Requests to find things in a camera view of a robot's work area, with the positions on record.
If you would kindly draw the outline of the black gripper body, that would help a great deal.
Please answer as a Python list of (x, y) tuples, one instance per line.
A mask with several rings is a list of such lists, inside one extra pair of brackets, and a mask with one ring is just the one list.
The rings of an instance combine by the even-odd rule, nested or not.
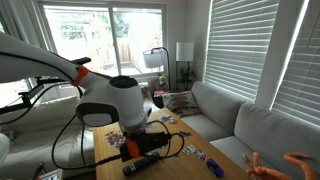
[(126, 162), (137, 159), (148, 152), (167, 145), (171, 135), (169, 133), (141, 133), (125, 137), (125, 142), (120, 146), (121, 160)]

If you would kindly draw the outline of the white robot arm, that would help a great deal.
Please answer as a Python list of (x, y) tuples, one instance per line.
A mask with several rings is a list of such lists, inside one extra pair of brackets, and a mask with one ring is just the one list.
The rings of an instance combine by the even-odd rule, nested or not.
[(91, 71), (76, 61), (1, 33), (0, 81), (35, 77), (52, 77), (73, 88), (78, 98), (75, 115), (83, 124), (102, 127), (117, 123), (125, 134), (120, 148), (124, 161), (169, 143), (168, 134), (146, 131), (147, 112), (136, 79)]

